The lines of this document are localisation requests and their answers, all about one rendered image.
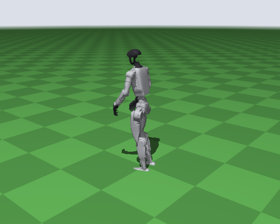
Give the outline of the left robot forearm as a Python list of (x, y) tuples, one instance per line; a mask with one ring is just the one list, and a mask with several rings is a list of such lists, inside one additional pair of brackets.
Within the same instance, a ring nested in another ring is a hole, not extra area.
[(114, 102), (114, 107), (115, 107), (116, 105), (118, 105), (118, 107), (119, 107), (119, 106), (121, 105), (121, 103), (123, 102), (123, 100), (125, 100), (126, 97), (123, 96), (123, 94), (124, 94), (124, 90), (121, 91), (121, 93), (120, 93), (118, 99)]

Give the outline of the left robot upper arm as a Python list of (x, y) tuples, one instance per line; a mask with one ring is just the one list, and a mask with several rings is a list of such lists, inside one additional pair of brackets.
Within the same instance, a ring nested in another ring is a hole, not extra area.
[(123, 94), (123, 96), (125, 97), (128, 97), (130, 94), (129, 89), (131, 87), (132, 80), (135, 78), (135, 73), (136, 71), (134, 70), (130, 70), (126, 73), (126, 80), (124, 84), (124, 94)]

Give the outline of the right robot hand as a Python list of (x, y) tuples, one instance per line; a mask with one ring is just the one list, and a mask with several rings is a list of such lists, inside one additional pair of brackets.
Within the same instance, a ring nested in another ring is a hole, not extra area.
[(135, 98), (135, 100), (133, 100), (130, 104), (129, 104), (129, 110), (133, 111), (135, 110), (136, 104), (138, 103), (138, 97)]

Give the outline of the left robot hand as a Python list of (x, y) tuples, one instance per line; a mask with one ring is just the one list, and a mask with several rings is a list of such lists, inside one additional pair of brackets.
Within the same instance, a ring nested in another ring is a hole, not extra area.
[(114, 115), (115, 115), (115, 116), (117, 116), (117, 113), (118, 113), (118, 112), (116, 112), (116, 111), (117, 111), (117, 110), (116, 110), (117, 108), (118, 108), (118, 105), (116, 105), (115, 107), (114, 107), (114, 105), (113, 105), (113, 111), (114, 111)]

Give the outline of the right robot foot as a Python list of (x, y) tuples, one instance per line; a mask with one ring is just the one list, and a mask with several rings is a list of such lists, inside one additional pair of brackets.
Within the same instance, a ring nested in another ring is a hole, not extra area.
[(152, 162), (152, 161), (151, 161), (150, 163), (148, 163), (148, 162), (146, 161), (146, 164), (149, 164), (149, 165), (156, 165), (155, 162)]

